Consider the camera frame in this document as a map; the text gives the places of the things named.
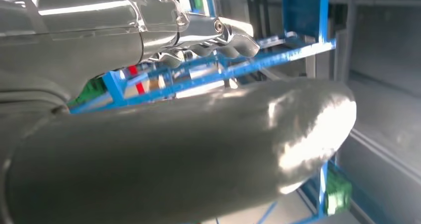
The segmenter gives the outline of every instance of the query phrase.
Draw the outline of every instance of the gray cylindrical part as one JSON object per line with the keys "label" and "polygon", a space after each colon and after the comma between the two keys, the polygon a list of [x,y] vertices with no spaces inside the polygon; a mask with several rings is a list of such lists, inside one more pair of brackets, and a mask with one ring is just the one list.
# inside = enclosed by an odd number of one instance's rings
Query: gray cylindrical part
{"label": "gray cylindrical part", "polygon": [[[14,154],[10,215],[15,224],[176,224],[271,201],[346,138],[355,111],[342,102],[353,103],[342,84],[295,79],[57,118]],[[340,113],[322,122],[327,107]],[[342,141],[311,136],[319,125]]]}

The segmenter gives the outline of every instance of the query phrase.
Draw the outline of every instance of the blue metal frame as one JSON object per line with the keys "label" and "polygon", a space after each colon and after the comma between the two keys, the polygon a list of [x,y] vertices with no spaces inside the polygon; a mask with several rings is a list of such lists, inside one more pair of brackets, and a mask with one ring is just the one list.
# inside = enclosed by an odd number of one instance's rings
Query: blue metal frame
{"label": "blue metal frame", "polygon": [[[216,17],[214,0],[207,0],[210,15]],[[318,53],[322,53],[336,47],[336,41],[327,39],[327,21],[328,21],[328,0],[283,0],[283,23],[285,34],[283,36],[272,36],[259,41],[262,47],[270,45],[273,41],[294,41],[298,46],[297,49],[288,51],[281,51],[277,53],[264,53],[261,51],[255,58],[246,59],[239,58],[231,60],[231,62],[242,62],[236,66],[229,67],[229,59],[222,55],[214,55],[206,58],[200,58],[193,61],[183,63],[180,67],[175,69],[159,68],[148,73],[143,73],[138,77],[130,80],[124,80],[120,77],[119,72],[108,72],[103,77],[104,82],[108,88],[108,92],[82,106],[71,110],[72,113],[80,113],[92,110],[104,110],[110,108],[117,108],[126,105],[135,105],[147,101],[153,101],[159,98],[166,98],[174,95],[185,89],[204,85],[210,82],[229,79],[233,77],[242,76],[252,72],[257,72],[263,68],[285,64],[289,61],[302,59]],[[298,37],[287,38],[288,32],[295,32],[298,35],[312,36],[316,43],[306,44],[299,40]],[[173,83],[172,78],[176,75],[188,75],[192,68],[201,66],[203,64],[212,65],[213,63],[220,63],[224,69],[219,73],[205,75],[203,77],[186,80],[179,83]],[[169,80],[170,85],[166,88],[154,90],[149,93],[124,99],[124,91],[126,87],[135,85],[143,80],[154,78],[159,75],[164,75]],[[112,97],[113,102],[100,108],[89,110],[98,102],[104,101]],[[315,206],[317,212],[313,216],[296,222],[295,224],[306,224],[325,217],[325,191],[327,181],[327,164],[320,170],[317,180],[310,180],[302,187],[303,192],[308,196],[308,199]],[[315,189],[315,195],[311,195],[308,189]],[[276,202],[272,203],[263,217],[257,224],[263,224],[268,215],[276,207]]]}

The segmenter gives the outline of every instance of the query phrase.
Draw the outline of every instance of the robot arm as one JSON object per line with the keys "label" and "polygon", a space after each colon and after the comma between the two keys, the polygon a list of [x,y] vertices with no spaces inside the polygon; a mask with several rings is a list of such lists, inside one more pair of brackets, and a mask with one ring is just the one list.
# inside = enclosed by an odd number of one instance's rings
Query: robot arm
{"label": "robot arm", "polygon": [[0,16],[7,54],[0,80],[8,89],[0,102],[28,109],[63,105],[110,70],[158,61],[176,67],[178,51],[252,57],[259,50],[241,29],[185,13],[176,0],[0,0]]}

